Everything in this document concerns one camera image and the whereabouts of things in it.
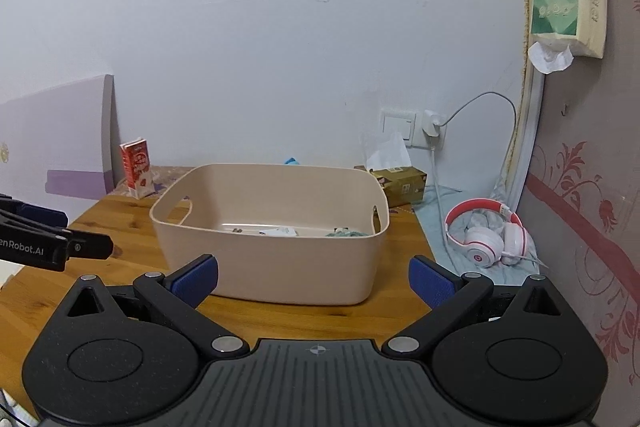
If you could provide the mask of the red white headphones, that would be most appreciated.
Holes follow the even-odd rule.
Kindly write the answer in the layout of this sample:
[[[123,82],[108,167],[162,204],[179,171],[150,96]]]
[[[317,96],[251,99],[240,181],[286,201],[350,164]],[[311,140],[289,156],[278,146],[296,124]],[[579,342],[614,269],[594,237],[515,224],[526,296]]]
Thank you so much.
[[[454,221],[465,213],[487,210],[502,221],[502,231],[491,230],[488,225],[472,225],[464,232],[463,239],[456,239],[450,232]],[[498,263],[517,265],[521,261],[542,265],[536,254],[529,254],[529,234],[518,215],[507,205],[490,198],[472,198],[452,207],[444,219],[447,241],[461,249],[465,257],[480,268],[488,269]]]

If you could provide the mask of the light blue blanket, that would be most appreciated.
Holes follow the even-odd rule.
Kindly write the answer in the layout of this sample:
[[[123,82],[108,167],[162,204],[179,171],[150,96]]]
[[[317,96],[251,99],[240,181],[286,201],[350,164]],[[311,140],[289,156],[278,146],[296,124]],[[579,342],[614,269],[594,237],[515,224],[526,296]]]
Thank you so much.
[[[435,262],[454,274],[478,272],[516,286],[540,273],[533,239],[503,202],[432,185],[412,210]]]

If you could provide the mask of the white purple headboard panel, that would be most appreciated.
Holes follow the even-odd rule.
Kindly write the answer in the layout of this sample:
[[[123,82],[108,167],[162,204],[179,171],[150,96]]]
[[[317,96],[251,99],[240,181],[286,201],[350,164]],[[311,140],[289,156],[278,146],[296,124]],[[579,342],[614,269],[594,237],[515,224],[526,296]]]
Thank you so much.
[[[75,220],[114,188],[114,78],[77,80],[1,105],[1,192]]]

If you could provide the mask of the white medicine box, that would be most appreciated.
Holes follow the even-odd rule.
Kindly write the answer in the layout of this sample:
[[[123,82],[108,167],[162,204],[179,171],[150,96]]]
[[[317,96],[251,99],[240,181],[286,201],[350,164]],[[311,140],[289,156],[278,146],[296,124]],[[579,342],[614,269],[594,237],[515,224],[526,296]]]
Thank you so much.
[[[297,231],[291,227],[261,229],[258,234],[272,237],[296,237],[298,235]]]

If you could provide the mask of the gold tissue box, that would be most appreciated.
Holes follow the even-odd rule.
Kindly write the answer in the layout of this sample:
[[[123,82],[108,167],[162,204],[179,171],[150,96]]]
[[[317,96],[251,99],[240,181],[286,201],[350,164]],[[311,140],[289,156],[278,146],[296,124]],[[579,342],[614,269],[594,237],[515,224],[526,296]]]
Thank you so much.
[[[405,140],[399,131],[363,133],[360,144],[363,164],[381,185],[388,207],[418,205],[422,202],[427,174],[412,165]]]

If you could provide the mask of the green fabric scrunchie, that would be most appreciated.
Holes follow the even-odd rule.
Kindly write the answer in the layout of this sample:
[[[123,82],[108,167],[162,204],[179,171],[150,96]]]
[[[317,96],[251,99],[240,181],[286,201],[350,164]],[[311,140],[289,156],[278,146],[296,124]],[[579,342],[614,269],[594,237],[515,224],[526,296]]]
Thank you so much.
[[[328,237],[367,237],[369,233],[352,230],[350,228],[334,228],[332,232],[326,234]]]

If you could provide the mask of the beige plastic storage bin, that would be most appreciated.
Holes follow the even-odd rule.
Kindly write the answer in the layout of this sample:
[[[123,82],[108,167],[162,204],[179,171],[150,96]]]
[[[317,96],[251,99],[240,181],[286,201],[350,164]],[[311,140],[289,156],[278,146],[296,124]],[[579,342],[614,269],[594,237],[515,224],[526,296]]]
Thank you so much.
[[[352,306],[371,294],[390,212],[382,187],[362,170],[210,164],[168,187],[150,219],[170,269],[202,254],[217,259],[218,296]],[[277,227],[298,235],[258,234]],[[369,236],[326,236],[334,228]]]

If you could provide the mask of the red white milk carton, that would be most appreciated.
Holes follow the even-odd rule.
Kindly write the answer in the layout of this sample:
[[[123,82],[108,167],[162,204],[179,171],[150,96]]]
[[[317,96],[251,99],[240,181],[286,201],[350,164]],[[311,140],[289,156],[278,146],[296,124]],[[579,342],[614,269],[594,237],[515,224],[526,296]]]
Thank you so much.
[[[142,199],[155,192],[148,142],[138,138],[119,145],[129,194]]]

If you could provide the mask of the white charger plug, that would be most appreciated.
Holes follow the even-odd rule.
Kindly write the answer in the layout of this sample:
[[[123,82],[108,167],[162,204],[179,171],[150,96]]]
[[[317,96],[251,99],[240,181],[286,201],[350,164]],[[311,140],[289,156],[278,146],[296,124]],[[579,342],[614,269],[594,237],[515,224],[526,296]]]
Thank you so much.
[[[442,123],[442,118],[437,113],[424,109],[422,131],[428,148],[431,150],[440,150],[442,148],[446,135],[446,126]]]

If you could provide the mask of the white door frame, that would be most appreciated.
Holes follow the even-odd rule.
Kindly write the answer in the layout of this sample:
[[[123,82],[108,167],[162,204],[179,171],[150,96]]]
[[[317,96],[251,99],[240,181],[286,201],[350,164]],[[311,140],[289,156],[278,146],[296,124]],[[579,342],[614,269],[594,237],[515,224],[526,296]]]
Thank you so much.
[[[506,201],[512,210],[518,209],[524,192],[527,173],[534,153],[539,124],[542,97],[544,96],[544,75],[529,62],[528,48],[533,43],[530,36],[533,0],[525,3],[525,39],[523,84],[520,106],[518,106],[518,127],[512,140],[508,181],[506,181]]]

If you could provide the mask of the white wall socket plate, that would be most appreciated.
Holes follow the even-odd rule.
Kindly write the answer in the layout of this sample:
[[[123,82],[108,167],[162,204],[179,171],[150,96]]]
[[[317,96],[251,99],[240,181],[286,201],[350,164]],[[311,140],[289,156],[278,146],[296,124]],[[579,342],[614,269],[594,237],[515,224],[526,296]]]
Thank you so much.
[[[414,130],[416,130],[416,112],[391,108],[381,110],[381,132],[383,134],[397,132],[405,144],[412,147]]]

